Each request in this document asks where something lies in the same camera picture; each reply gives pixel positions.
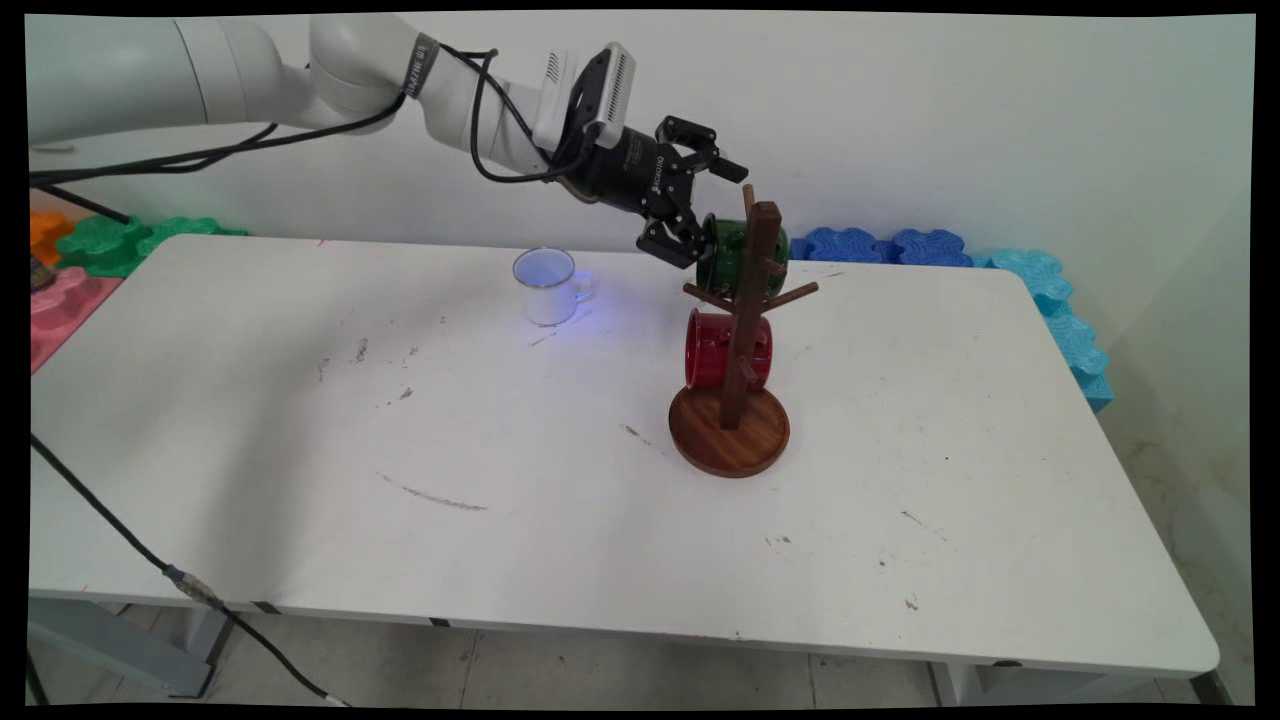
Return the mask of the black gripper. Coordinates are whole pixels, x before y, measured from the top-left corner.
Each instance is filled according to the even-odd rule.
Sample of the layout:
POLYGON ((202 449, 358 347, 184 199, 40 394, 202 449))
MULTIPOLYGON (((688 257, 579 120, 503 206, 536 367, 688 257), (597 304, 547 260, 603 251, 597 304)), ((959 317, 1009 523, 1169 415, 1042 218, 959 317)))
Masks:
POLYGON ((626 128, 614 147, 593 145, 564 186, 584 202, 644 217, 637 249, 686 269, 712 258, 717 246, 714 218, 699 220, 691 205, 692 176, 701 172, 735 184, 749 176, 721 151, 710 127, 667 117, 655 136, 626 128))

